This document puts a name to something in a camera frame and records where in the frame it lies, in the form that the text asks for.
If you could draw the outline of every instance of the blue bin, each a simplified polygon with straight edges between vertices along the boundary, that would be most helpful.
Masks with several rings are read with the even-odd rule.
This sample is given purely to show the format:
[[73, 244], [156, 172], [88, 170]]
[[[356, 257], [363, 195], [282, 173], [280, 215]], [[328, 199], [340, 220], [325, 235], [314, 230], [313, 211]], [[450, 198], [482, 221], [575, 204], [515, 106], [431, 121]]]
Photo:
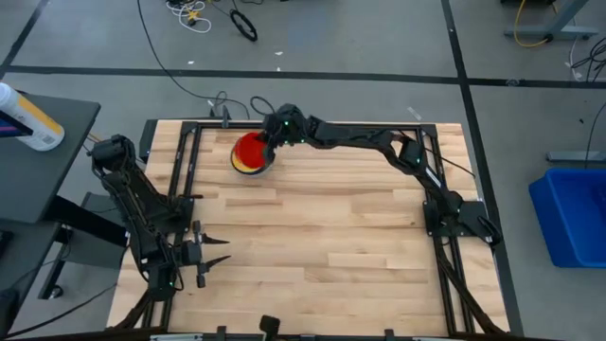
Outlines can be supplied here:
[[551, 261], [606, 268], [606, 170], [548, 170], [529, 190]]

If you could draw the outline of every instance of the wooden tabletop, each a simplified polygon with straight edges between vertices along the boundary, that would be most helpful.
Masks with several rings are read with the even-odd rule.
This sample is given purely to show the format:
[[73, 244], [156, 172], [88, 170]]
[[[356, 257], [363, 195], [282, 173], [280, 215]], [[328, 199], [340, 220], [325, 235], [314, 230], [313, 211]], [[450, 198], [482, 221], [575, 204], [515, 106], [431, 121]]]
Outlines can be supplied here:
[[[158, 121], [146, 174], [168, 192], [181, 121]], [[442, 155], [471, 169], [459, 124], [437, 124]], [[194, 208], [210, 237], [211, 260], [231, 255], [198, 289], [195, 267], [183, 268], [186, 289], [173, 300], [171, 332], [259, 333], [263, 314], [287, 334], [446, 335], [432, 240], [421, 203], [423, 188], [374, 151], [307, 145], [282, 148], [259, 178], [233, 170], [229, 154], [244, 130], [204, 129], [195, 172]], [[191, 141], [187, 143], [189, 155]], [[187, 162], [180, 179], [185, 179]], [[444, 163], [450, 189], [476, 199], [473, 178]], [[177, 192], [183, 191], [181, 181]], [[467, 284], [486, 313], [508, 330], [491, 251], [459, 239]], [[125, 257], [108, 325], [115, 325], [146, 289]], [[455, 290], [457, 327], [463, 323]], [[154, 321], [159, 319], [156, 309]]]

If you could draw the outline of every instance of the white bottle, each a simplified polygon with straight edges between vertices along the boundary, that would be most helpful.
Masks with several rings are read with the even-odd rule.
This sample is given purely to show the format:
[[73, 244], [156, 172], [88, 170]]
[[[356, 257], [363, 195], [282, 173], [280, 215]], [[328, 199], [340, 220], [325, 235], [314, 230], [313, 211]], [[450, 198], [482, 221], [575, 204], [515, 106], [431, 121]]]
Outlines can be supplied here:
[[0, 110], [32, 130], [30, 136], [16, 137], [39, 152], [57, 147], [65, 137], [63, 127], [10, 86], [0, 82]]

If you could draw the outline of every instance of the red lid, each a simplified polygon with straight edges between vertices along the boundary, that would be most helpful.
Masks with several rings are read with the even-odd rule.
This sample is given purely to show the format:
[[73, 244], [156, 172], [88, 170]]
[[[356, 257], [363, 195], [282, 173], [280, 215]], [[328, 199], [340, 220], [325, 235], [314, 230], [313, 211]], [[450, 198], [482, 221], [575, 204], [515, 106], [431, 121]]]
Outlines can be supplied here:
[[248, 133], [236, 142], [234, 152], [244, 166], [259, 169], [265, 166], [263, 149], [267, 144], [257, 140], [258, 133]]

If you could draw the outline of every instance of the gray floor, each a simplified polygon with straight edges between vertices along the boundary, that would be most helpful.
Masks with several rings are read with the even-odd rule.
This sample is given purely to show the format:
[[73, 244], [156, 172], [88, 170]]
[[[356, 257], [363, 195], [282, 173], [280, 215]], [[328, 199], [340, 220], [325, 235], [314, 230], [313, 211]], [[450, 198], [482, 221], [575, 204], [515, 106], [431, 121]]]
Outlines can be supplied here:
[[[0, 0], [0, 59], [8, 53], [38, 1]], [[469, 77], [568, 81], [570, 42], [524, 49], [501, 32], [516, 8], [497, 0], [451, 0]], [[204, 16], [206, 35], [179, 27], [162, 0], [142, 0], [150, 34], [169, 68], [204, 70], [317, 71], [456, 76], [439, 0], [266, 0], [241, 5], [257, 25], [252, 45], [214, 9]], [[590, 1], [578, 24], [606, 35], [606, 4]], [[548, 20], [545, 7], [525, 11], [525, 23]], [[597, 39], [579, 42], [576, 59]], [[15, 65], [158, 68], [145, 42], [134, 0], [51, 0], [17, 55]], [[8, 73], [3, 81], [30, 93], [94, 100], [102, 105], [94, 133], [138, 140], [143, 122], [157, 117], [205, 116], [208, 104], [182, 93], [167, 78], [32, 75]], [[458, 85], [388, 81], [179, 79], [200, 94], [219, 90], [247, 102], [262, 95], [273, 103], [296, 103], [306, 114], [332, 120], [414, 121], [413, 107], [427, 122], [460, 122], [471, 137]], [[582, 150], [604, 90], [473, 87], [478, 121], [508, 246], [514, 288], [528, 336], [601, 340], [606, 272], [552, 265], [527, 186], [549, 165], [544, 154]], [[237, 105], [234, 117], [243, 117]], [[596, 149], [606, 137], [596, 134]], [[61, 194], [79, 202], [86, 191], [103, 193], [81, 153]], [[38, 277], [36, 286], [44, 278]], [[116, 280], [117, 271], [69, 265], [59, 283], [61, 299], [40, 301], [34, 287], [14, 330], [63, 312]], [[29, 335], [100, 330], [111, 304], [107, 294], [81, 313]]]

